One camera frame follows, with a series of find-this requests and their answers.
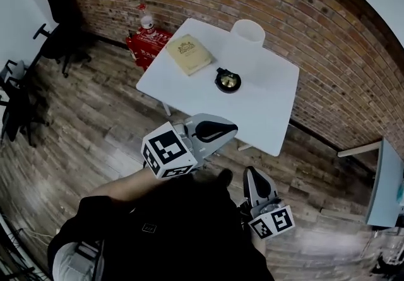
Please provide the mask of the person's black shoe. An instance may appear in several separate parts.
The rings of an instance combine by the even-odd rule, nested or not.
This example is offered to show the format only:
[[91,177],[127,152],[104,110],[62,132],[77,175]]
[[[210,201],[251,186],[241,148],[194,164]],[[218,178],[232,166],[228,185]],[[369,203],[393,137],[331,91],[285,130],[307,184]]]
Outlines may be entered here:
[[232,180],[233,172],[230,169],[222,170],[217,177],[218,183],[222,186],[225,186],[226,188],[230,185]]

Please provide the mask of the clear plastic bottle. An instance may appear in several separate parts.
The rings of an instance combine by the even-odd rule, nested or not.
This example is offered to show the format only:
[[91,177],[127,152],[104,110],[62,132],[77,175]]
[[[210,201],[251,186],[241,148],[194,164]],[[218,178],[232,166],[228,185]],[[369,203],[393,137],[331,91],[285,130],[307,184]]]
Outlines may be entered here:
[[156,30],[152,14],[143,3],[138,6],[138,10],[140,11],[141,27],[146,31],[147,36],[154,37]]

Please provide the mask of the white side table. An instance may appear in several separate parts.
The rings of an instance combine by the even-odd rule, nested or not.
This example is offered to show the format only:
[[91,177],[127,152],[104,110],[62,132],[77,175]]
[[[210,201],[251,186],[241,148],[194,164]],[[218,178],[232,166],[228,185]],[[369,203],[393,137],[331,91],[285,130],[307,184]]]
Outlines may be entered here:
[[394,227],[401,213],[397,200],[404,178],[404,161],[383,138],[379,147],[377,170],[365,222],[367,225]]

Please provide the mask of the white table lamp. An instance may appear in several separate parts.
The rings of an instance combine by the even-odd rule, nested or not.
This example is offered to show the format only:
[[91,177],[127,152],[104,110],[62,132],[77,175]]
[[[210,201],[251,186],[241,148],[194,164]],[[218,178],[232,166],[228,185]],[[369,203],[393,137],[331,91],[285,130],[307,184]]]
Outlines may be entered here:
[[234,93],[256,72],[265,32],[252,20],[238,20],[220,51],[215,84],[224,93]]

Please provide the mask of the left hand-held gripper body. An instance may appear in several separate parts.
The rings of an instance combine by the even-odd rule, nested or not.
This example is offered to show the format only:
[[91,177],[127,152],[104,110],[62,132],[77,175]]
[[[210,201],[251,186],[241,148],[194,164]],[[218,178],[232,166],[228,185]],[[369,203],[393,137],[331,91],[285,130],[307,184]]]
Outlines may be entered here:
[[177,124],[167,121],[143,138],[141,154],[157,179],[186,175],[203,165],[206,147],[196,136],[201,123],[191,117]]

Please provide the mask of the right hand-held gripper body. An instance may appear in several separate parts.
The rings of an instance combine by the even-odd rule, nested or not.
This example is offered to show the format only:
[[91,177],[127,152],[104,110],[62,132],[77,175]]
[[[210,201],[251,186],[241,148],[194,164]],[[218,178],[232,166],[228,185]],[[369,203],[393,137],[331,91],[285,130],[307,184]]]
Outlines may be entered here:
[[247,230],[260,239],[270,239],[295,227],[291,207],[280,197],[252,207]]

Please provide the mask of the beige book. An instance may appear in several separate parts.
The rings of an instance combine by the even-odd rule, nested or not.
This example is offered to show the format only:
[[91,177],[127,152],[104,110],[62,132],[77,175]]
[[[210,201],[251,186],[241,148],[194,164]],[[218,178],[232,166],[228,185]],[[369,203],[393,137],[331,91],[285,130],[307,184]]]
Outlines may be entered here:
[[190,34],[170,40],[165,49],[188,76],[211,64],[213,61],[210,51]]

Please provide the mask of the grey office chair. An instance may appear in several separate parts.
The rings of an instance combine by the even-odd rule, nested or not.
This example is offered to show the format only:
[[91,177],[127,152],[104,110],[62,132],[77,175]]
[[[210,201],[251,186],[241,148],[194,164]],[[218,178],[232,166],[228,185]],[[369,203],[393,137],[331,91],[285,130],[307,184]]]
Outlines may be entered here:
[[4,68],[0,71],[0,83],[9,83],[14,87],[18,87],[26,72],[25,63],[20,60],[18,62],[7,60]]

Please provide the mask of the black metal rack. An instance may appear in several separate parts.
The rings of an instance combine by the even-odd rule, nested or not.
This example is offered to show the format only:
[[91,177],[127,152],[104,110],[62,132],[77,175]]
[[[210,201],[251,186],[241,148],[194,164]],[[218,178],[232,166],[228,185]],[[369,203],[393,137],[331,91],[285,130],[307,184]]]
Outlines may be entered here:
[[18,251],[18,242],[0,211],[0,281],[37,281],[35,268]]

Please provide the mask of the white worn bag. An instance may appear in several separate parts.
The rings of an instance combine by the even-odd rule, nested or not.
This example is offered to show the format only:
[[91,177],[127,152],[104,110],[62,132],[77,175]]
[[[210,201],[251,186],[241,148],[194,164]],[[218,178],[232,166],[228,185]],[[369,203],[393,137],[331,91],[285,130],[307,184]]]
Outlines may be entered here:
[[56,253],[52,276],[54,281],[102,281],[104,242],[71,242]]

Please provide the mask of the light wooden plank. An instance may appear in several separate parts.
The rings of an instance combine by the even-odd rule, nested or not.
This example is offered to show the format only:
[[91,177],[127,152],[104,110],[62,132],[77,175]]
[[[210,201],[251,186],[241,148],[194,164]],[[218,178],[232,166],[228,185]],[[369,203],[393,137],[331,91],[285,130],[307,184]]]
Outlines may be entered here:
[[358,147],[355,147],[355,148],[342,150],[342,151],[337,153],[337,157],[342,158],[342,157],[358,155],[358,154],[361,154],[361,153],[371,152],[371,151],[374,151],[374,150],[378,150],[380,148],[380,146],[381,146],[381,141],[377,141],[377,142],[370,143],[370,144],[367,144],[367,145],[362,145],[362,146],[358,146]]

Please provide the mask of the black office chair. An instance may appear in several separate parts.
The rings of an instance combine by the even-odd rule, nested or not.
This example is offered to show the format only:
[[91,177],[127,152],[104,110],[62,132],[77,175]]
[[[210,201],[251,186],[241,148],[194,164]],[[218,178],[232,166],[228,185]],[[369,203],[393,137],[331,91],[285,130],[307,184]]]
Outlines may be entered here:
[[31,123],[49,126],[49,122],[40,117],[37,112],[43,98],[38,95],[35,103],[32,104],[26,86],[14,87],[10,83],[5,83],[3,88],[9,100],[7,102],[0,101],[0,105],[6,107],[2,117],[3,125],[0,131],[0,146],[3,143],[5,135],[7,135],[10,141],[14,141],[17,132],[20,132],[27,137],[28,144],[35,148],[36,144],[32,142]]
[[40,48],[40,55],[60,63],[64,59],[62,74],[68,77],[67,67],[73,56],[91,61],[92,57],[83,49],[85,34],[82,31],[83,17],[76,0],[47,0],[53,20],[57,26],[53,31],[45,30],[42,25],[34,34],[33,39],[39,35],[45,37]]

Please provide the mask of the person's left forearm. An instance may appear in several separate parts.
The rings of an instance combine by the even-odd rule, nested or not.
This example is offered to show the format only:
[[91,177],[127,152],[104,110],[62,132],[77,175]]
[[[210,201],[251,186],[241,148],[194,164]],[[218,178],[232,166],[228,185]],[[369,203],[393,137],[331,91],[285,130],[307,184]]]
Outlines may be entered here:
[[99,186],[90,196],[108,196],[114,201],[134,201],[162,183],[150,168],[145,167],[129,176]]

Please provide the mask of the person's right forearm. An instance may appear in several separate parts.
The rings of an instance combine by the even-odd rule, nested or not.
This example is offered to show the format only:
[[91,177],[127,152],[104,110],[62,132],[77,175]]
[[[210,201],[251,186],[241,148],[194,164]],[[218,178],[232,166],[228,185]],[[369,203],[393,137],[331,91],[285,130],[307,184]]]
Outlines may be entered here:
[[263,255],[266,256],[266,241],[261,239],[256,233],[251,234],[251,242],[253,246]]

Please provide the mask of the red fire equipment box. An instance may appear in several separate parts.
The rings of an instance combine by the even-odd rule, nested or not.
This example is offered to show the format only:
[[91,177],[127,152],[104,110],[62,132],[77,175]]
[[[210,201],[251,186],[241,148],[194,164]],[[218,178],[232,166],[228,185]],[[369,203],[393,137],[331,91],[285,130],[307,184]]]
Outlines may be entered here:
[[139,28],[136,33],[128,32],[126,45],[135,65],[146,71],[171,37],[171,33],[159,28],[156,29],[154,36],[149,37],[144,28]]

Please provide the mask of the person's black shirt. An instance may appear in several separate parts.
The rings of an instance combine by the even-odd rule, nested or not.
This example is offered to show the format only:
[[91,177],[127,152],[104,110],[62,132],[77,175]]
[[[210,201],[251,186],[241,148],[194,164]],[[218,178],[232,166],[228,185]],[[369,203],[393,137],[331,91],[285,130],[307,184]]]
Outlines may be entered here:
[[104,242],[102,281],[274,281],[217,178],[171,179],[134,201],[89,196],[48,247]]

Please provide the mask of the white square table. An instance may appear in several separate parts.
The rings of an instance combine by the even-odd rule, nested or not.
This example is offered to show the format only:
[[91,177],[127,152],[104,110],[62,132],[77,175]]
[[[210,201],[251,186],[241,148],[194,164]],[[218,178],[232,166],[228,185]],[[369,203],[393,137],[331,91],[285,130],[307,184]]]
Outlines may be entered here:
[[136,88],[190,116],[206,113],[224,117],[238,126],[238,140],[269,155],[279,155],[294,104],[299,68],[262,47],[253,56],[252,68],[238,71],[242,78],[238,91],[224,93],[215,85],[215,78],[217,68],[228,67],[222,60],[222,49],[230,32],[189,18],[173,38],[185,34],[198,39],[211,52],[214,62],[188,76],[162,49]]

